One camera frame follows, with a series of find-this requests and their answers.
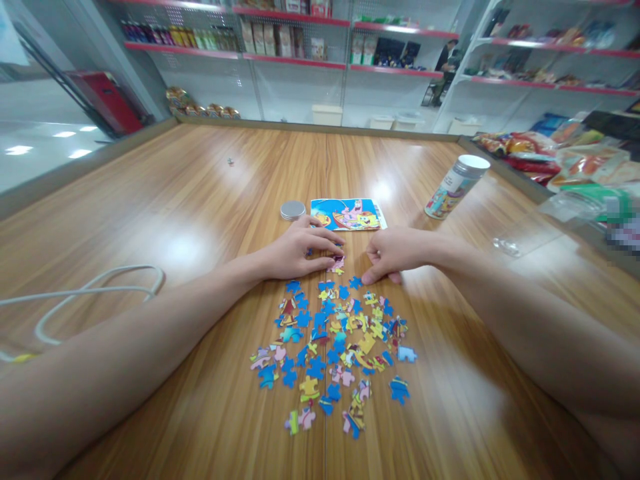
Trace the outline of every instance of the wood grain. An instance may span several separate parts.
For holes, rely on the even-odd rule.
[[[534,205],[489,173],[446,221],[428,218],[424,204],[461,153],[454,143],[180,125],[0,223],[0,295],[72,289],[129,263],[160,266],[168,289],[277,238],[289,226],[280,204],[292,199],[309,206],[314,198],[373,197],[392,225],[456,233],[490,251],[490,239]],[[312,312],[318,281],[330,275],[346,284],[368,268],[362,252],[371,235],[345,234],[344,276],[302,280]],[[509,266],[640,338],[640,285],[576,240],[562,237]],[[596,445],[514,366],[452,284],[429,267],[404,278],[402,287],[383,281],[372,290],[409,321],[405,344],[419,360],[372,378],[360,440],[342,432],[348,389],[331,417],[314,407],[312,430],[294,438],[283,423],[300,407],[297,389],[281,380],[273,391],[259,389],[248,357],[276,338],[273,320],[285,291],[284,282],[270,281],[238,302],[152,398],[59,477],[598,477]],[[151,274],[136,273],[111,284],[151,282]],[[47,332],[68,338],[142,298],[79,299]],[[44,351],[33,328],[54,304],[6,307],[0,347]],[[409,381],[404,407],[391,401],[387,386],[396,374]]]

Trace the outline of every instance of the boxed product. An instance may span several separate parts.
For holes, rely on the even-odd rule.
[[[250,22],[241,21],[242,23],[242,39],[245,41],[247,53],[255,53],[255,45],[253,44],[253,30]]]
[[[262,23],[252,24],[253,30],[253,44],[255,45],[255,52],[258,55],[266,55],[265,50],[265,30]]]
[[[351,64],[360,65],[362,63],[362,52],[365,48],[365,36],[363,33],[354,33],[351,42]]]
[[[367,35],[365,37],[365,44],[364,44],[363,55],[362,55],[363,65],[373,65],[373,58],[375,56],[375,48],[377,44],[378,44],[378,37],[376,35]]]
[[[290,13],[300,13],[300,0],[287,0],[287,11]]]
[[[278,25],[277,27],[277,40],[278,40],[278,56],[280,57],[292,57],[293,48],[291,46],[291,30],[288,25]]]
[[[265,51],[267,52],[267,55],[275,57],[275,35],[273,32],[273,25],[270,23],[265,23],[264,32],[265,32]]]
[[[325,40],[324,39],[311,39],[311,58],[313,60],[325,59]]]
[[[302,28],[293,29],[293,45],[295,47],[296,58],[306,58],[305,54],[305,32]]]

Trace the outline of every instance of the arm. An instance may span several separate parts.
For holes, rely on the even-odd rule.
[[[582,422],[625,474],[640,473],[637,348],[460,239],[388,229],[374,235],[367,254],[373,266],[363,275],[366,285],[394,271],[440,269],[520,368]]]
[[[4,378],[3,478],[54,476],[140,406],[260,281],[333,266],[331,258],[306,260],[305,254],[314,248],[344,255],[333,243],[344,240],[326,229],[307,228],[310,223],[319,226],[304,217],[266,248],[104,321]]]

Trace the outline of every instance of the puzzle reference picture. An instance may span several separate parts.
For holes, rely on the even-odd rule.
[[[311,216],[327,230],[380,230],[387,228],[382,210],[372,199],[311,200]]]
[[[335,257],[335,260],[334,268],[327,272],[341,277],[344,257]],[[311,428],[316,418],[314,404],[318,404],[325,415],[331,415],[333,404],[342,398],[341,387],[346,387],[345,394],[351,396],[351,406],[342,412],[343,430],[346,434],[353,432],[353,438],[357,439],[365,430],[364,406],[372,396],[368,378],[376,371],[392,367],[394,358],[414,363],[417,355],[412,349],[400,345],[408,330],[407,321],[399,315],[393,317],[393,307],[388,299],[376,298],[376,294],[370,291],[357,298],[360,290],[364,290],[359,278],[353,277],[348,286],[336,285],[334,281],[320,282],[318,289],[322,307],[312,316],[300,282],[287,283],[286,297],[279,306],[280,316],[275,320],[280,329],[279,338],[268,348],[259,348],[257,354],[250,357],[251,370],[258,370],[260,388],[271,390],[281,376],[286,387],[294,389],[298,385],[302,412],[292,411],[284,423],[291,435],[301,428]],[[349,340],[355,336],[360,340],[350,343]],[[296,355],[288,354],[287,348],[289,351],[297,349],[292,344],[301,340],[307,342],[302,350]],[[327,345],[326,361],[318,350],[320,345]],[[382,353],[374,356],[376,349]],[[298,379],[296,367],[306,369],[303,379]],[[321,395],[318,381],[325,378],[325,372],[329,377],[328,388]],[[349,392],[351,384],[355,388]],[[391,398],[404,405],[405,399],[410,397],[408,386],[396,375],[389,384]]]

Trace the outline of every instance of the white cable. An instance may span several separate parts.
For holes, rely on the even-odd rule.
[[[156,271],[157,278],[150,289],[147,289],[144,287],[136,287],[134,285],[127,285],[124,287],[101,287],[101,288],[94,288],[94,289],[89,288],[90,286],[108,278],[111,275],[114,275],[115,273],[130,271],[130,270],[140,270],[140,269],[154,269]],[[160,269],[159,267],[156,267],[155,265],[127,265],[125,267],[117,267],[117,268],[108,270],[104,273],[101,273],[96,278],[94,278],[93,280],[91,280],[90,282],[88,282],[86,285],[82,286],[78,290],[68,290],[68,291],[52,292],[52,293],[40,293],[38,295],[27,295],[25,297],[17,297],[13,299],[0,300],[0,307],[4,307],[6,305],[12,305],[14,303],[25,302],[25,301],[42,300],[42,299],[55,298],[55,297],[67,297],[66,299],[62,300],[62,302],[58,303],[58,305],[56,305],[54,308],[46,312],[46,314],[44,314],[44,316],[38,321],[38,324],[35,326],[35,336],[38,337],[40,341],[44,343],[49,343],[51,345],[60,345],[62,343],[60,342],[60,340],[51,338],[44,332],[45,324],[56,312],[58,312],[58,310],[60,310],[62,307],[64,307],[66,304],[72,301],[74,298],[77,298],[80,295],[113,292],[113,291],[142,291],[147,294],[144,301],[148,301],[156,296],[156,294],[158,293],[158,290],[160,289],[160,285],[162,285],[162,282],[164,281],[164,279],[165,279],[165,273],[162,271],[162,269]],[[15,362],[20,358],[26,358],[26,357],[28,357],[28,355],[26,356],[21,355],[20,357],[12,357],[0,351],[0,360],[5,362]]]

